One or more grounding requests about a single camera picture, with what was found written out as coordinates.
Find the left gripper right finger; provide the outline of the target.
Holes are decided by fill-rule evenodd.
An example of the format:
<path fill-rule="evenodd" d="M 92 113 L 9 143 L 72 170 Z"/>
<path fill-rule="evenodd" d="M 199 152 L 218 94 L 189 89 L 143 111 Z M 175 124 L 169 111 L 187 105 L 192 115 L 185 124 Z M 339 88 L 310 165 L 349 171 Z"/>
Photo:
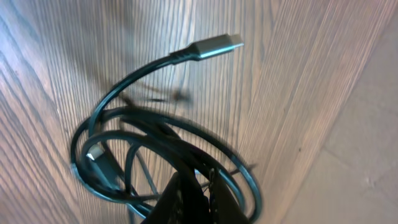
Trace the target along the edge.
<path fill-rule="evenodd" d="M 217 170 L 210 171 L 210 217 L 213 224 L 248 224 L 224 180 Z"/>

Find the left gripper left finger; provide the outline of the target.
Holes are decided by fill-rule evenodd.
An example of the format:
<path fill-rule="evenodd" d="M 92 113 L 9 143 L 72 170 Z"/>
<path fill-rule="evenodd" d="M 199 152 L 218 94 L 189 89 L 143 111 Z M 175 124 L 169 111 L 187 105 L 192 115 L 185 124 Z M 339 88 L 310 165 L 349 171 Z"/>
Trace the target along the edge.
<path fill-rule="evenodd" d="M 184 176 L 175 172 L 161 198 L 141 224 L 197 223 L 199 191 Z"/>

